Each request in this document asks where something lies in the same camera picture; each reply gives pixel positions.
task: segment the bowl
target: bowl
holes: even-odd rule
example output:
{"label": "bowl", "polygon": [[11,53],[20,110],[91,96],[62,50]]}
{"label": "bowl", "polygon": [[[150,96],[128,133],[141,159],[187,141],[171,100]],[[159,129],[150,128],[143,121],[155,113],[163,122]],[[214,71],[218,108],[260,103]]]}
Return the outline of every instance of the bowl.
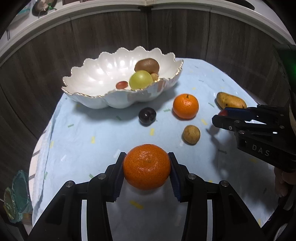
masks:
{"label": "bowl", "polygon": [[[116,89],[116,83],[129,81],[135,64],[145,58],[155,59],[160,66],[159,79],[145,89]],[[163,54],[159,48],[151,51],[138,46],[134,50],[119,48],[115,53],[102,52],[97,59],[87,58],[82,67],[72,67],[71,76],[63,77],[62,90],[72,100],[92,109],[107,106],[126,108],[134,102],[155,99],[173,87],[182,71],[183,60],[175,60],[174,53]]]}

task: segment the light blue tablecloth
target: light blue tablecloth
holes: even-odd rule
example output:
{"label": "light blue tablecloth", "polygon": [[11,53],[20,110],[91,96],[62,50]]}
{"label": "light blue tablecloth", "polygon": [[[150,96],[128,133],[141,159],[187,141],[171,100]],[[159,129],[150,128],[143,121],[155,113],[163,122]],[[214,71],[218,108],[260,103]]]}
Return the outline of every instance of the light blue tablecloth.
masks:
{"label": "light blue tablecloth", "polygon": [[[63,95],[47,127],[38,158],[32,197],[33,223],[66,181],[89,181],[115,163],[121,151],[127,153],[137,145],[152,143],[166,152],[174,152],[179,163],[205,181],[228,180],[262,226],[277,206],[273,169],[237,150],[233,132],[212,126],[211,118],[220,111],[215,103],[220,91],[243,98],[248,107],[256,106],[229,76],[195,59],[184,59],[175,87],[154,101],[136,103],[126,109],[93,110]],[[173,100],[182,93],[192,94],[199,101],[199,112],[192,120],[179,120],[172,114]],[[144,107],[157,112],[157,121],[148,127],[142,126],[138,119]],[[189,124],[196,125],[201,132],[194,146],[181,139]],[[149,193],[139,192],[124,182],[120,197],[107,207],[114,241],[181,239],[187,204],[177,202],[169,180]],[[87,240],[85,212],[84,202],[82,240]],[[208,240],[211,240],[211,210],[208,219]]]}

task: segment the finger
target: finger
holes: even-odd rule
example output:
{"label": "finger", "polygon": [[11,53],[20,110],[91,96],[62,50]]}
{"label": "finger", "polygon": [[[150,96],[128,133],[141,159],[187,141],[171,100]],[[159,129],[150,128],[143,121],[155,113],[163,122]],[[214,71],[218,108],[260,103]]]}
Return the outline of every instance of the finger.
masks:
{"label": "finger", "polygon": [[274,174],[276,176],[276,178],[278,179],[280,184],[283,184],[285,181],[282,178],[282,173],[283,171],[277,167],[274,168]]}
{"label": "finger", "polygon": [[281,176],[283,181],[285,181],[286,183],[289,183],[292,185],[296,184],[296,172],[293,172],[293,173],[283,172]]}
{"label": "finger", "polygon": [[282,197],[288,194],[288,187],[286,183],[280,183],[277,177],[275,178],[275,191],[276,193]]}

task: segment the orange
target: orange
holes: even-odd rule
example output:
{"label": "orange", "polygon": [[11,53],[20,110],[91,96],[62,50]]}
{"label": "orange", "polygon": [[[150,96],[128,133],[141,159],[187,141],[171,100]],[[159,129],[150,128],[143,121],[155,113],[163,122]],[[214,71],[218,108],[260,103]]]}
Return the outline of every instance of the orange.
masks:
{"label": "orange", "polygon": [[197,99],[193,95],[178,95],[173,103],[175,114],[182,119],[192,119],[196,116],[199,109]]}
{"label": "orange", "polygon": [[136,146],[123,161],[123,173],[129,184],[141,190],[161,187],[170,174],[168,154],[153,144]]}

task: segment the metal screw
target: metal screw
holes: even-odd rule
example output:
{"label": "metal screw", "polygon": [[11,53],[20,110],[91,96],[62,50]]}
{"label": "metal screw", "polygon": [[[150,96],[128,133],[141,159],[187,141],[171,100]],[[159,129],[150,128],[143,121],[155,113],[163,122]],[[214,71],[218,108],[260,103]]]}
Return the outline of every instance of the metal screw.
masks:
{"label": "metal screw", "polygon": [[73,186],[73,184],[74,184],[74,182],[72,182],[72,181],[67,181],[67,182],[66,182],[66,187],[67,187],[67,188],[70,188],[70,187]]}
{"label": "metal screw", "polygon": [[105,173],[100,173],[99,175],[98,175],[98,178],[100,179],[100,180],[103,180],[103,179],[105,179],[107,177],[107,175],[105,174]]}
{"label": "metal screw", "polygon": [[188,178],[191,179],[191,180],[194,180],[196,178],[196,175],[193,174],[193,173],[189,173],[188,175]]}
{"label": "metal screw", "polygon": [[221,185],[224,187],[228,187],[229,186],[229,182],[227,181],[221,181]]}

